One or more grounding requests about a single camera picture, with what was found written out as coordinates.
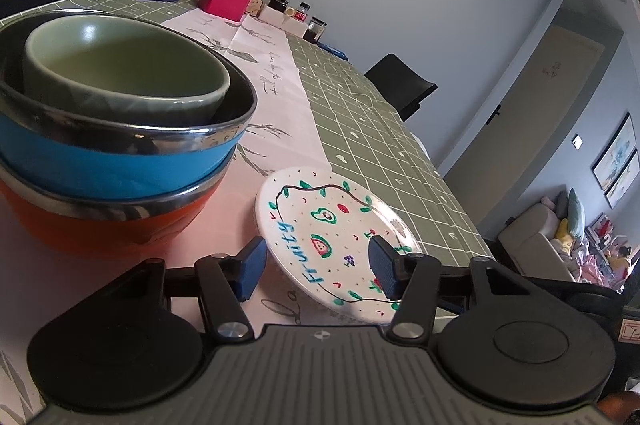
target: metal screw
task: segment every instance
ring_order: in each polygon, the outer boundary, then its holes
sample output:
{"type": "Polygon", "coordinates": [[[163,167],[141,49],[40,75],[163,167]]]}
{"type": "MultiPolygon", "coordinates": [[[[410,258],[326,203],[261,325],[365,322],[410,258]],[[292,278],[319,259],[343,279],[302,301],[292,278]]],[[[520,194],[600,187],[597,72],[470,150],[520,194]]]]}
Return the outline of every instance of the metal screw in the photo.
{"type": "Polygon", "coordinates": [[[225,322],[218,326],[218,334],[227,339],[241,339],[249,332],[249,328],[241,322],[225,322]]]}
{"type": "Polygon", "coordinates": [[[415,322],[401,322],[392,331],[401,339],[419,339],[424,334],[424,328],[415,322]]]}

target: gray cushion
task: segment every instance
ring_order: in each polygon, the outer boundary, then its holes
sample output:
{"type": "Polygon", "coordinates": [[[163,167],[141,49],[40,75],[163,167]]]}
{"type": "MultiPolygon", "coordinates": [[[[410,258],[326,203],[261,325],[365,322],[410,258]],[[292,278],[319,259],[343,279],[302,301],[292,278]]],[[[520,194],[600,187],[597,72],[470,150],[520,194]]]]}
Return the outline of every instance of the gray cushion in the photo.
{"type": "Polygon", "coordinates": [[[567,219],[569,220],[567,226],[569,233],[576,239],[582,237],[584,235],[584,207],[573,189],[569,191],[567,219]]]}
{"type": "Polygon", "coordinates": [[[569,198],[566,196],[566,190],[563,190],[559,193],[558,198],[556,198],[556,216],[561,221],[567,217],[567,212],[569,209],[569,198]]]}

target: white plate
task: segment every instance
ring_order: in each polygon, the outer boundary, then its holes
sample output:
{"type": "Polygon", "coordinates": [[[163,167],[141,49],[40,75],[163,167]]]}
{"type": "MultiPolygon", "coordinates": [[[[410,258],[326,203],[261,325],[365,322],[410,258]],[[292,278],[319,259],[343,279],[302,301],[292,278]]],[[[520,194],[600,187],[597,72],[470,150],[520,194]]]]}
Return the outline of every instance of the white plate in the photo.
{"type": "Polygon", "coordinates": [[[339,174],[292,167],[264,181],[255,214],[273,257],[313,299],[353,319],[391,322],[398,303],[369,268],[369,238],[381,235],[400,253],[422,251],[384,201],[339,174]]]}

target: stack of bowls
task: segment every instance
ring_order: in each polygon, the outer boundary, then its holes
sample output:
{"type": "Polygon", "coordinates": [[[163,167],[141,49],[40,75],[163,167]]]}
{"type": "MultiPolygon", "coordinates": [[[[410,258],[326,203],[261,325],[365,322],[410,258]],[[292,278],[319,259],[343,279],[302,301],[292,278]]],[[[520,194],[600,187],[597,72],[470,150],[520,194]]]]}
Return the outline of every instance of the stack of bowls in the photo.
{"type": "Polygon", "coordinates": [[[162,246],[220,185],[256,104],[235,65],[172,30],[20,17],[0,29],[0,190],[54,248],[162,246]]]}

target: picture frame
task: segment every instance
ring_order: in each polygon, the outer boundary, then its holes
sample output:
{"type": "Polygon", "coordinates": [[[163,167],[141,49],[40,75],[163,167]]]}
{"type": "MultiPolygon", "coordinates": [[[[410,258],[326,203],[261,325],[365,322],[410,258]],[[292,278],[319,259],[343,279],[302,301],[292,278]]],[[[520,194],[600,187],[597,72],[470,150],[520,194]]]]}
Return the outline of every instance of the picture frame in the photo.
{"type": "Polygon", "coordinates": [[[620,172],[626,166],[636,148],[636,133],[634,132],[631,114],[626,113],[618,130],[609,141],[609,145],[596,160],[591,170],[600,187],[608,192],[616,182],[620,172]]]}
{"type": "Polygon", "coordinates": [[[638,157],[638,150],[634,149],[631,158],[629,158],[622,172],[607,191],[607,201],[612,209],[616,207],[622,196],[625,195],[638,173],[640,173],[640,158],[638,157]]]}

